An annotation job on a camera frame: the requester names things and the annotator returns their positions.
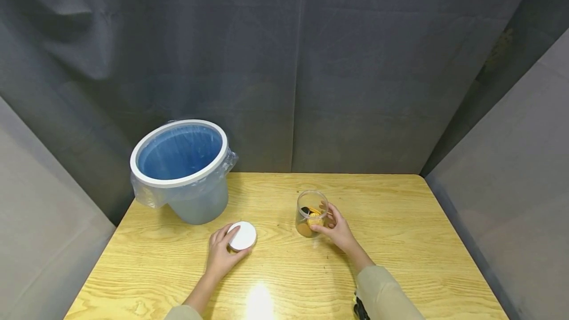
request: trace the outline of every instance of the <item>gray wall panel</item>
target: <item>gray wall panel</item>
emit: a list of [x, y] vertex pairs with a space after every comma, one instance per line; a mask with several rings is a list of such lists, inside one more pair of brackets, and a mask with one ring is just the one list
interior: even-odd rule
[[569, 32], [427, 176], [502, 304], [569, 313]]

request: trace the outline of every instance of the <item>sleeve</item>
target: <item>sleeve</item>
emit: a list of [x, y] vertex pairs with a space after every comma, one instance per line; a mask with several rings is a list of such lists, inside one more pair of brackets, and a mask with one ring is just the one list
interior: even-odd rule
[[203, 320], [194, 308], [189, 305], [173, 307], [164, 320]]
[[364, 268], [357, 275], [357, 286], [371, 320], [424, 320], [387, 269], [376, 265]]

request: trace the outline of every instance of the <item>jar lid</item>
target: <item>jar lid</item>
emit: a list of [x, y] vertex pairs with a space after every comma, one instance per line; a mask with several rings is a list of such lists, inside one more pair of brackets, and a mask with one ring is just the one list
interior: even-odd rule
[[229, 241], [229, 247], [239, 252], [255, 244], [255, 241], [257, 241], [257, 230], [255, 230], [255, 227], [251, 223], [240, 221], [233, 224], [229, 228], [229, 231], [235, 229], [237, 226], [241, 228], [237, 231], [235, 236], [233, 236], [231, 241]]

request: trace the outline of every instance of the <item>left hand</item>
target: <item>left hand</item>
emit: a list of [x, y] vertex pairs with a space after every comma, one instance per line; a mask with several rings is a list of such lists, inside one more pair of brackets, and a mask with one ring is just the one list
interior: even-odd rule
[[205, 274], [220, 281], [229, 271], [244, 257], [251, 253], [251, 247], [237, 253], [229, 253], [227, 246], [229, 241], [239, 231], [239, 226], [227, 232], [233, 223], [227, 224], [217, 230], [209, 238], [209, 254], [207, 255], [207, 266]]

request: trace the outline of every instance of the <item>wood grain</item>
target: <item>wood grain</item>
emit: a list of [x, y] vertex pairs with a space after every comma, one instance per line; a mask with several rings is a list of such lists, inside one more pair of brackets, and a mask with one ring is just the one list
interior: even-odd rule
[[203, 272], [207, 239], [254, 224], [253, 253], [224, 280], [205, 319], [354, 319], [345, 256], [301, 237], [296, 197], [317, 189], [427, 319], [507, 319], [437, 200], [417, 175], [230, 173], [229, 205], [205, 225], [133, 203], [66, 320], [163, 319]]

